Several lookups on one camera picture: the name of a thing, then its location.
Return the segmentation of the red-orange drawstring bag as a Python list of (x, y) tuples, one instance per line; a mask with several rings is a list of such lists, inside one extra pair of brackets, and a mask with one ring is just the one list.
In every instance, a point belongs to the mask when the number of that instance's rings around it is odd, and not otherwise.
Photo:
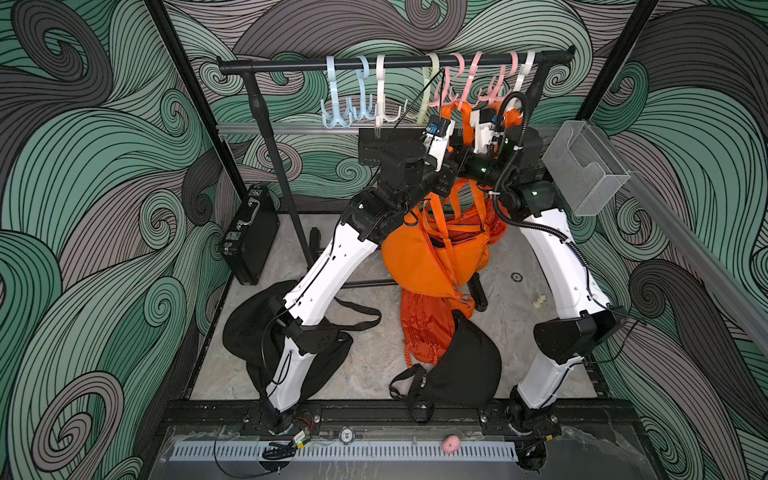
[[(444, 160), (452, 161), (452, 153), (462, 146), (473, 148), (474, 131), (469, 124), (471, 105), (457, 107), (458, 101), (444, 105), (440, 116), (449, 118), (454, 110), (461, 113), (462, 139), (451, 140), (448, 148), (449, 156)], [(448, 203), (451, 214), (446, 213), (448, 238), (453, 245), (468, 242), (475, 237), (486, 238), (487, 244), (496, 243), (505, 233), (506, 224), (498, 217), (492, 206), (493, 196), (490, 194), (492, 183), (501, 172), (496, 161), (489, 157), (489, 169), (485, 180), (470, 180), (456, 178), (450, 195), (442, 203)]]
[(401, 290), (400, 320), (408, 368), (414, 361), (436, 365), (442, 358), (456, 331), (454, 310), (471, 318), (475, 301), (468, 295), (453, 299)]

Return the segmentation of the orange sling bag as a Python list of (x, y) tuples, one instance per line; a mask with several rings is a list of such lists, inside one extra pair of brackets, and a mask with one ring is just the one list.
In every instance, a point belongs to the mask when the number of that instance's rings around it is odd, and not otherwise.
[[(501, 105), (502, 105), (501, 100), (491, 102), (487, 105), (487, 107), (492, 111), (491, 122), (493, 124), (497, 122), (497, 118), (501, 110)], [(518, 126), (522, 124), (524, 114), (521, 112), (520, 108), (521, 108), (520, 102), (515, 99), (511, 100), (505, 106), (503, 119), (501, 120), (501, 125), (504, 128), (508, 128), (510, 126)]]

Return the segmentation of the large orange backpack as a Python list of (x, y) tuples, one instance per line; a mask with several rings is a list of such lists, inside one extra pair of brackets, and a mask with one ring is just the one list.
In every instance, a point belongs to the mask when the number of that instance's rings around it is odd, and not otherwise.
[(395, 230), (382, 244), (385, 265), (404, 289), (434, 297), (459, 299), (463, 286), (487, 265), (486, 238), (475, 237), (453, 245), (448, 238), (446, 198), (431, 193), (409, 212), (410, 225)]

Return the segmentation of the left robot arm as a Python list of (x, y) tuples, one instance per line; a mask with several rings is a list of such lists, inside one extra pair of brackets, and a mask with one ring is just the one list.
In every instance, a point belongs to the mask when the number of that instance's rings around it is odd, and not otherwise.
[(408, 212), (428, 194), (452, 185), (456, 168), (445, 160), (449, 146), (449, 136), (426, 134), (383, 147), (376, 179), (352, 198), (319, 259), (283, 297), (274, 314), (285, 327), (283, 350), (261, 400), (272, 432), (292, 423), (313, 361), (337, 337), (323, 319), (341, 287), (405, 223)]

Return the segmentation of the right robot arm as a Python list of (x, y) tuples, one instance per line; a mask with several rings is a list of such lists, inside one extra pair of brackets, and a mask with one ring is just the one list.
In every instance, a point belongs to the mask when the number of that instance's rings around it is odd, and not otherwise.
[(475, 140), (476, 150), (465, 150), (459, 167), (461, 177), (486, 189), (496, 218), (521, 231), (554, 297), (557, 316), (534, 326), (535, 356), (510, 393), (509, 423), (520, 434), (556, 430), (552, 410), (565, 380), (627, 319), (593, 279), (554, 183), (533, 182), (527, 173), (541, 151), (529, 125), (533, 107), (514, 91), (483, 109), (490, 136)]

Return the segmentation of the pink hook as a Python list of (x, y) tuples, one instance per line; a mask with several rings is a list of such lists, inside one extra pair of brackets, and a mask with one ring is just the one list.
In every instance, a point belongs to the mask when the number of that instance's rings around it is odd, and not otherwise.
[(471, 93), (472, 85), (473, 85), (473, 82), (475, 80), (477, 71), (479, 69), (479, 63), (480, 63), (480, 60), (482, 59), (482, 56), (483, 56), (483, 53), (480, 52), (480, 51), (478, 51), (473, 56), (472, 62), (470, 63), (469, 73), (468, 73), (468, 77), (467, 77), (467, 80), (466, 80), (466, 84), (465, 84), (464, 89), (462, 91), (462, 95), (459, 98), (458, 103), (457, 103), (457, 107), (458, 108), (461, 108), (464, 105), (469, 105), (469, 95)]
[(479, 93), (479, 102), (494, 103), (502, 100), (505, 80), (517, 71), (519, 64), (519, 57), (516, 52), (509, 52), (508, 55), (510, 63), (501, 65), (498, 74), (491, 78), (488, 87)]
[(459, 98), (459, 95), (455, 93), (451, 86), (451, 80), (453, 78), (460, 77), (465, 70), (465, 59), (462, 54), (452, 52), (451, 55), (456, 58), (458, 62), (458, 72), (452, 73), (451, 68), (446, 66), (443, 70), (443, 79), (438, 83), (438, 87), (435, 90), (433, 100), (428, 104), (429, 107), (442, 107), (448, 103), (454, 102)]

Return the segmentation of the light blue hook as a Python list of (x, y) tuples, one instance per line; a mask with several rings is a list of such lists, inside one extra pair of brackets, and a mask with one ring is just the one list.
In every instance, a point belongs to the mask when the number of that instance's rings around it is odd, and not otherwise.
[(361, 67), (355, 71), (359, 89), (359, 105), (354, 107), (354, 119), (357, 121), (371, 120), (375, 117), (374, 98), (366, 92), (366, 80), (370, 75), (370, 64), (365, 56), (358, 57)]
[(347, 105), (345, 111), (342, 111), (341, 109), (335, 57), (333, 55), (328, 55), (326, 57), (326, 77), (331, 106), (330, 109), (327, 109), (325, 103), (321, 102), (321, 119), (323, 126), (326, 129), (334, 129), (336, 127), (349, 128), (354, 122), (353, 110), (350, 104)]

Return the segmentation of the pale green hook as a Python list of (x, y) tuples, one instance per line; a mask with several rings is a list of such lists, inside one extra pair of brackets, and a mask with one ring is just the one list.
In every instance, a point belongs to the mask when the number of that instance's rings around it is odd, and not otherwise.
[(419, 126), (424, 126), (427, 124), (427, 113), (431, 102), (431, 85), (435, 79), (435, 76), (440, 72), (439, 55), (436, 53), (429, 53), (428, 57), (430, 59), (430, 66), (422, 68), (423, 87), (421, 93), (421, 102), (415, 117), (415, 124)]

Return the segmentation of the white hook rightmost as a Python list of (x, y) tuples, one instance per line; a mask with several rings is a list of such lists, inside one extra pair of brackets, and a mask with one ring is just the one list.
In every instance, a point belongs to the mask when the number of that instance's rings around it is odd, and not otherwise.
[(529, 75), (535, 63), (536, 51), (529, 50), (525, 54), (523, 61), (520, 61), (517, 52), (511, 52), (510, 57), (512, 59), (512, 67), (514, 73), (517, 74), (512, 91), (519, 92), (524, 84), (526, 77)]

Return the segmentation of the white hook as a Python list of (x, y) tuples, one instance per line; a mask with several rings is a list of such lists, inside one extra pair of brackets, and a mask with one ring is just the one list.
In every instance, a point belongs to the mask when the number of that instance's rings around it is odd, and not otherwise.
[(517, 52), (511, 52), (510, 57), (512, 59), (512, 67), (514, 73), (517, 74), (512, 91), (519, 92), (524, 84), (526, 77), (529, 75), (535, 63), (536, 51), (529, 50), (525, 54), (523, 61), (520, 61)]
[(388, 115), (386, 108), (386, 67), (385, 67), (386, 55), (379, 54), (376, 58), (376, 110), (374, 117), (374, 133), (377, 137), (381, 136), (381, 130), (385, 123), (393, 123), (401, 120), (405, 114), (405, 108), (408, 106), (408, 102), (405, 102), (403, 106), (398, 108), (396, 115)]

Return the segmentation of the light blue hook leftmost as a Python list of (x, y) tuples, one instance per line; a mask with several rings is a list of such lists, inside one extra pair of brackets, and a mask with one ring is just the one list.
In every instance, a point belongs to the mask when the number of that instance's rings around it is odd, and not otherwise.
[(349, 128), (354, 122), (353, 110), (350, 104), (347, 105), (345, 111), (342, 111), (341, 109), (335, 57), (333, 55), (328, 55), (326, 57), (326, 77), (331, 106), (330, 109), (327, 109), (325, 103), (321, 102), (321, 119), (323, 126), (326, 129), (334, 129), (336, 127)]

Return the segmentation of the black bag right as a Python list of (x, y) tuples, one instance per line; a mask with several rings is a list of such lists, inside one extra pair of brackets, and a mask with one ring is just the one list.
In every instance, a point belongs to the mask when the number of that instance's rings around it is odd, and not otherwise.
[(493, 340), (459, 310), (452, 312), (455, 331), (430, 370), (414, 365), (389, 384), (390, 397), (405, 404), (413, 421), (429, 422), (438, 406), (480, 408), (494, 398), (502, 359)]

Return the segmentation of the pink small object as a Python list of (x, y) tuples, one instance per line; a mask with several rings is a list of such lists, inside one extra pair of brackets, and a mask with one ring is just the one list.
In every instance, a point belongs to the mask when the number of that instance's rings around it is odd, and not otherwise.
[(450, 435), (442, 442), (441, 450), (445, 455), (453, 455), (460, 450), (461, 444), (461, 439), (457, 435)]

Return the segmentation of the black wall shelf tray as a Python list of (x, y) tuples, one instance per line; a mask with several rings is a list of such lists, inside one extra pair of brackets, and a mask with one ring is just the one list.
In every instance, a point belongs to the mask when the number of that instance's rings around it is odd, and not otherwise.
[(378, 165), (382, 160), (414, 160), (422, 158), (426, 151), (422, 130), (361, 128), (358, 133), (358, 159), (362, 165)]

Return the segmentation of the black case on wall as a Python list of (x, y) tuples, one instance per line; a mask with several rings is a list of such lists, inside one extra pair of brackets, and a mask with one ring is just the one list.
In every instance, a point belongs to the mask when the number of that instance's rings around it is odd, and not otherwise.
[(253, 185), (225, 232), (220, 251), (241, 285), (256, 285), (280, 226), (270, 191)]

